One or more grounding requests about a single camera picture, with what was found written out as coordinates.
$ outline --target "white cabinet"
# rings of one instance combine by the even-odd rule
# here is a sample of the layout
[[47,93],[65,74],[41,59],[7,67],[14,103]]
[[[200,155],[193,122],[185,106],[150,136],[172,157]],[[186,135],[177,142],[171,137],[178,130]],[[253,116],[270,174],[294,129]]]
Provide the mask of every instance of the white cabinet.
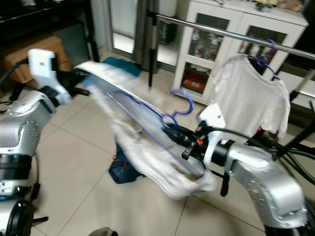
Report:
[[[273,9],[276,15],[272,15],[273,11],[268,14],[256,11],[252,8],[252,2],[225,2],[227,4],[220,7],[215,1],[190,1],[186,20],[263,40],[272,39],[289,47],[295,45],[307,26],[299,13],[276,8]],[[228,57],[239,52],[249,54],[254,47],[257,56],[265,51],[264,47],[258,45],[185,27],[174,88],[183,88],[194,101],[207,104],[212,89],[211,76],[215,75]],[[277,71],[286,56],[287,53],[275,52],[268,57],[270,66]],[[269,70],[259,66],[255,68],[265,79],[272,79]]]

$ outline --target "cardboard box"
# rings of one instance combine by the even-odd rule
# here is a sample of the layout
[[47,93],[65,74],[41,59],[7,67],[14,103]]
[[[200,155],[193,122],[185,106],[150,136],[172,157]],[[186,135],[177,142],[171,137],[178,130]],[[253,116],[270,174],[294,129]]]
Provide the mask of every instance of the cardboard box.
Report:
[[[56,36],[45,34],[28,40],[19,40],[0,49],[0,70],[2,73],[5,73],[17,62],[27,58],[28,51],[33,48],[46,49],[56,53],[59,70],[71,70],[62,41]],[[21,65],[9,78],[23,84],[32,80],[29,66]]]

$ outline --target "metal clothes rail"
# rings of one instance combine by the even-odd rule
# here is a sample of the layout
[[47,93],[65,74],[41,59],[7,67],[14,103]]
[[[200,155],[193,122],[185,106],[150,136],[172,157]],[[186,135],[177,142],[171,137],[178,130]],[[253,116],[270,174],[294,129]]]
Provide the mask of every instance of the metal clothes rail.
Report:
[[[156,29],[157,29],[157,19],[159,20],[163,20],[166,22],[170,22],[170,23],[175,23],[177,25],[182,25],[182,26],[188,26],[194,29],[198,29],[198,30],[203,30],[206,32],[211,32],[211,33],[215,33],[221,36],[226,36],[226,37],[230,37],[230,38],[235,38],[235,39],[239,39],[239,40],[243,40],[243,41],[247,41],[250,43],[254,43],[254,44],[259,44],[261,46],[264,47],[269,47],[269,48],[275,48],[276,50],[279,51],[283,51],[286,53],[290,53],[290,54],[294,54],[303,58],[308,58],[311,60],[315,60],[315,54],[313,53],[309,53],[309,52],[305,52],[302,50],[298,50],[295,48],[291,48],[291,47],[287,47],[287,46],[283,46],[280,44],[271,44],[267,41],[258,39],[258,38],[254,38],[254,37],[249,37],[249,36],[245,36],[242,34],[238,34],[238,33],[232,33],[226,30],[222,30],[222,29],[217,29],[214,27],[209,27],[209,26],[204,26],[204,25],[200,25],[197,23],[193,23],[193,22],[189,22],[189,21],[183,21],[174,17],[168,17],[165,15],[160,15],[154,12],[149,12],[148,16],[152,18],[152,41],[151,41],[151,49],[150,49],[150,70],[149,70],[149,87],[152,86],[152,79],[153,79],[153,62],[154,62],[154,55],[156,53],[156,47],[157,47],[157,43],[156,43]],[[304,94],[308,97],[311,98],[315,98],[315,95],[309,94],[309,93],[305,93],[305,92],[300,92],[300,90],[302,89],[302,87],[306,84],[306,82],[308,80],[312,79],[311,76],[309,76],[309,74],[304,78],[304,80],[301,82],[301,84],[299,84],[297,86],[297,88],[292,91],[291,96],[290,96],[290,100],[292,101],[294,98],[296,98],[296,96],[298,94]]]

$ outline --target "dark blue garment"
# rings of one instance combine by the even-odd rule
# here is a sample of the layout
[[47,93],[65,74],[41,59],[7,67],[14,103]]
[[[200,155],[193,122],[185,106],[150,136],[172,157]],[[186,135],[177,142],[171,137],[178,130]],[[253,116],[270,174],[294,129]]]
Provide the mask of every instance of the dark blue garment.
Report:
[[115,183],[129,183],[137,180],[141,173],[137,172],[124,154],[124,151],[116,143],[116,158],[109,168],[109,174]]
[[131,75],[138,77],[142,70],[140,70],[133,62],[126,61],[124,59],[117,59],[114,57],[106,58],[103,63],[115,66],[117,68],[123,69],[124,71],[130,73]]

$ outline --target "white shirt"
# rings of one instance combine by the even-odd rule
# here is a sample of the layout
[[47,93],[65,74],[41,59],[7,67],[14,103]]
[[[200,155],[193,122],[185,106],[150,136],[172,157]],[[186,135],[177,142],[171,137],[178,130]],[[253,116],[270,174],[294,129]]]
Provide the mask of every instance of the white shirt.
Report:
[[[290,113],[289,94],[282,81],[264,79],[251,65],[247,55],[228,59],[213,77],[215,91],[211,101],[217,102],[226,128],[252,137],[261,126],[283,138]],[[226,139],[245,142],[234,135]]]

